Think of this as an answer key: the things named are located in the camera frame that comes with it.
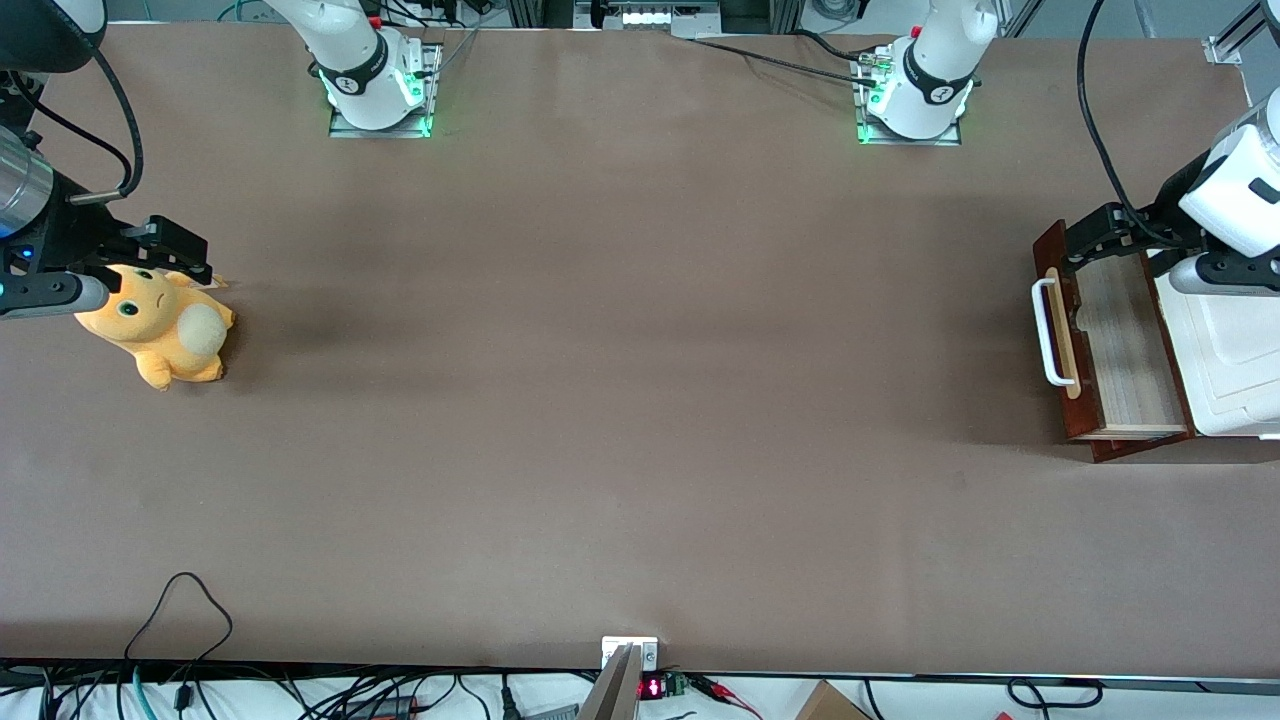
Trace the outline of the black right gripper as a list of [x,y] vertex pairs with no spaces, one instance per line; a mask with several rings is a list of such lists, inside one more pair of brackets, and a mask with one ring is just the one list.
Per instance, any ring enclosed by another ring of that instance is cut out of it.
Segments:
[[52,174],[46,208],[10,236],[10,269],[22,274],[74,270],[84,264],[124,263],[178,272],[197,286],[212,286],[207,241],[163,215],[141,225],[118,220],[104,205],[73,205],[82,187]]

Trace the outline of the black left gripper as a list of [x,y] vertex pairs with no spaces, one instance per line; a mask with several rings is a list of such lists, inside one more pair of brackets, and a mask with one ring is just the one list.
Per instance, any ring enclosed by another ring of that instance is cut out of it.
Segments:
[[1162,183],[1155,200],[1140,210],[1142,227],[1133,224],[1120,202],[1106,202],[1069,225],[1065,229],[1065,263],[1091,264],[1106,258],[1124,258],[1135,254],[1137,249],[1203,251],[1204,231],[1179,202],[1196,186],[1208,155],[1201,152]]

